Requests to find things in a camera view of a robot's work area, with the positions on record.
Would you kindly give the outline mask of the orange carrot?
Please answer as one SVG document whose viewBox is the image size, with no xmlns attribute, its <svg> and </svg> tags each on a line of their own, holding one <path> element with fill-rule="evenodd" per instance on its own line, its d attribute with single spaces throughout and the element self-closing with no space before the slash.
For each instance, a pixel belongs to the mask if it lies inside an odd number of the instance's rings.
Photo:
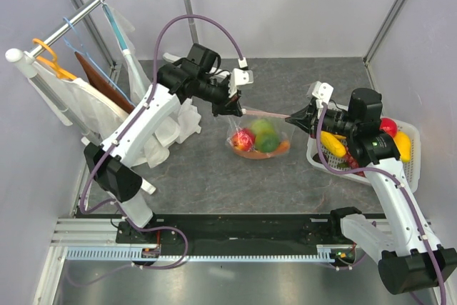
<svg viewBox="0 0 457 305">
<path fill-rule="evenodd" d="M 253 159 L 253 160 L 263 160 L 263 159 L 270 159 L 273 157 L 281 156 L 287 154 L 290 150 L 291 142 L 288 140 L 282 141 L 278 148 L 271 152 L 271 153 L 262 153 L 260 151 L 242 151 L 236 148 L 232 148 L 233 153 L 236 155 L 243 157 L 245 159 Z"/>
</svg>

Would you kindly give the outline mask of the red apple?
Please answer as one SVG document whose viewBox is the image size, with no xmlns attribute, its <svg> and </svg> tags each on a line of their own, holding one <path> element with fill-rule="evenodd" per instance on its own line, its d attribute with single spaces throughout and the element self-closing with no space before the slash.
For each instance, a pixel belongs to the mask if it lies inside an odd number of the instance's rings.
<svg viewBox="0 0 457 305">
<path fill-rule="evenodd" d="M 231 138 L 232 147 L 239 151 L 250 151 L 255 143 L 255 135 L 250 129 L 239 129 Z"/>
</svg>

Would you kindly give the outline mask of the clear pink-dotted zip bag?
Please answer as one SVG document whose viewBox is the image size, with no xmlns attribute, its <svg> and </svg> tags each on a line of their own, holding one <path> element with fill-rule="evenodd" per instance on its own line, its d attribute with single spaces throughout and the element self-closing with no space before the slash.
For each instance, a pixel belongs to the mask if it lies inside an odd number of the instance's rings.
<svg viewBox="0 0 457 305">
<path fill-rule="evenodd" d="M 295 131 L 287 115 L 242 108 L 242 116 L 228 118 L 226 146 L 236 155 L 253 160 L 287 154 Z"/>
</svg>

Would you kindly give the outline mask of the green cabbage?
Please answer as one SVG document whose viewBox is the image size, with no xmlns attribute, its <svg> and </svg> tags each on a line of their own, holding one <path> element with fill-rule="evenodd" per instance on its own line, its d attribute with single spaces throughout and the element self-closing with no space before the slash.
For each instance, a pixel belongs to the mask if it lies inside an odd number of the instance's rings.
<svg viewBox="0 0 457 305">
<path fill-rule="evenodd" d="M 249 128 L 256 136 L 267 131 L 275 132 L 274 125 L 266 118 L 255 119 Z"/>
</svg>

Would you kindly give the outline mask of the green-yellow mango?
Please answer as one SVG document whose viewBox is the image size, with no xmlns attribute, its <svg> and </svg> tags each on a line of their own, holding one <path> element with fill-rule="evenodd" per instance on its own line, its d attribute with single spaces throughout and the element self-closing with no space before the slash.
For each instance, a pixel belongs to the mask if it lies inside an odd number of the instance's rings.
<svg viewBox="0 0 457 305">
<path fill-rule="evenodd" d="M 255 149 L 261 153 L 271 153 L 275 151 L 281 140 L 275 131 L 264 131 L 256 135 Z"/>
</svg>

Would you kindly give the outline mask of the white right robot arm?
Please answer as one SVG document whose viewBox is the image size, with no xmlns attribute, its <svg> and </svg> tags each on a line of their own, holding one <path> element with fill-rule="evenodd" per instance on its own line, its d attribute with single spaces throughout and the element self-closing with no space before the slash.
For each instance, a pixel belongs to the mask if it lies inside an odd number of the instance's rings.
<svg viewBox="0 0 457 305">
<path fill-rule="evenodd" d="M 373 187 L 391 229 L 387 236 L 363 214 L 350 208 L 333 211 L 327 234 L 335 243 L 356 242 L 377 264 L 391 294 L 437 287 L 446 303 L 445 282 L 456 270 L 456 250 L 444 248 L 427 223 L 408 185 L 401 154 L 393 138 L 381 130 L 382 95 L 357 88 L 348 109 L 330 109 L 333 88 L 317 81 L 308 90 L 309 104 L 286 117 L 321 147 L 326 131 L 344 136 L 350 155 Z"/>
</svg>

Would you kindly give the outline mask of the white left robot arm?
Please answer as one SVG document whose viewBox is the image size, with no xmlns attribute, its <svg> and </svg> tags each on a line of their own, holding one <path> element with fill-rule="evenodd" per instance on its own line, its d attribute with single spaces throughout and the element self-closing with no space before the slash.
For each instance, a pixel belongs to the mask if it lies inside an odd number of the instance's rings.
<svg viewBox="0 0 457 305">
<path fill-rule="evenodd" d="M 88 144 L 84 156 L 95 181 L 121 213 L 133 224 L 131 233 L 141 243 L 156 237 L 154 213 L 140 194 L 143 179 L 132 170 L 138 153 L 162 122 L 192 97 L 211 103 L 215 116 L 242 116 L 240 86 L 250 83 L 244 57 L 223 81 L 214 80 L 213 65 L 221 57 L 200 44 L 194 44 L 188 56 L 168 62 L 156 72 L 156 83 L 114 133 L 100 145 Z"/>
</svg>

